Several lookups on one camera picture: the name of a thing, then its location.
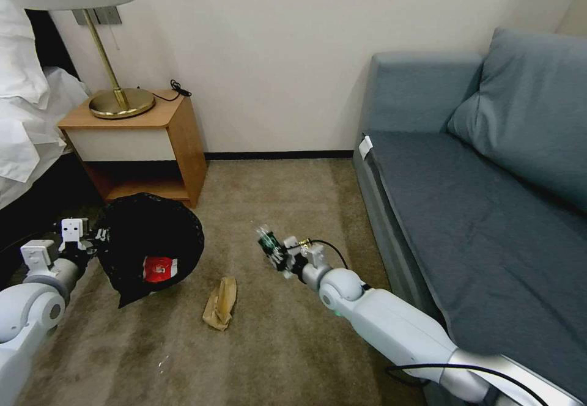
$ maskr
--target sofa cushion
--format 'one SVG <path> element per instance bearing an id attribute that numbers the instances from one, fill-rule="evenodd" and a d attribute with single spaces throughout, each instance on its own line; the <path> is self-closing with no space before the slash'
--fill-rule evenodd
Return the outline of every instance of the sofa cushion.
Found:
<path id="1" fill-rule="evenodd" d="M 497 29 L 449 132 L 587 211 L 587 40 Z"/>
<path id="2" fill-rule="evenodd" d="M 374 166 L 456 344 L 587 399 L 587 219 L 449 134 L 370 132 Z"/>

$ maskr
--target wooden nightstand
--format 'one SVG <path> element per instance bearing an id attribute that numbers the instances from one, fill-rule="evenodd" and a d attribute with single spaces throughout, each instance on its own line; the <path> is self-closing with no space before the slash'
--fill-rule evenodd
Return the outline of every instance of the wooden nightstand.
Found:
<path id="1" fill-rule="evenodd" d="M 149 192 L 196 205 L 206 161 L 190 98 L 158 98 L 148 112 L 116 120 L 94 117 L 88 103 L 70 111 L 58 126 L 105 201 Z"/>

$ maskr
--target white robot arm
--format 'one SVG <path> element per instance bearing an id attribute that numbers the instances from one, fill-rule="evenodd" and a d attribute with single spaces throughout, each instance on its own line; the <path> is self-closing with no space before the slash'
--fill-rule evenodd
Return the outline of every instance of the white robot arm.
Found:
<path id="1" fill-rule="evenodd" d="M 0 292 L 0 404 L 12 405 L 31 373 L 32 358 L 57 325 L 65 300 L 46 284 L 19 284 Z"/>
<path id="2" fill-rule="evenodd" d="M 24 283 L 0 292 L 0 406 L 11 406 L 31 373 L 32 359 L 47 332 L 57 326 L 70 293 L 90 259 L 87 219 L 61 222 L 63 244 L 52 261 L 51 240 L 21 247 L 29 272 Z"/>
<path id="3" fill-rule="evenodd" d="M 481 356 L 459 349 L 427 314 L 387 290 L 370 288 L 354 271 L 332 269 L 322 245 L 309 240 L 298 243 L 294 237 L 282 245 L 266 227 L 257 233 L 277 270 L 287 278 L 297 275 L 326 307 L 348 319 L 365 341 L 408 374 L 439 383 L 471 403 L 483 401 L 493 386 L 501 393 L 499 406 L 583 405 L 505 356 Z"/>

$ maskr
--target crumpled paper bag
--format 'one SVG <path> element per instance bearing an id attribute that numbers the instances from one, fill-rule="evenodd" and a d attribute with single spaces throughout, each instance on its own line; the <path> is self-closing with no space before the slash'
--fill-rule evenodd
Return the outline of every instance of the crumpled paper bag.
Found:
<path id="1" fill-rule="evenodd" d="M 217 330 L 224 331 L 232 319 L 231 310 L 237 299 L 237 280 L 222 278 L 220 285 L 212 290 L 204 308 L 202 319 Z"/>

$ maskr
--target red label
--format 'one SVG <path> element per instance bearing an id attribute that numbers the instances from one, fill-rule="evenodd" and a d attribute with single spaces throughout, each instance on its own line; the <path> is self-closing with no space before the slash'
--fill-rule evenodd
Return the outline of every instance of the red label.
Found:
<path id="1" fill-rule="evenodd" d="M 177 274 L 177 259 L 166 256 L 146 256 L 142 277 L 145 282 L 163 282 Z"/>

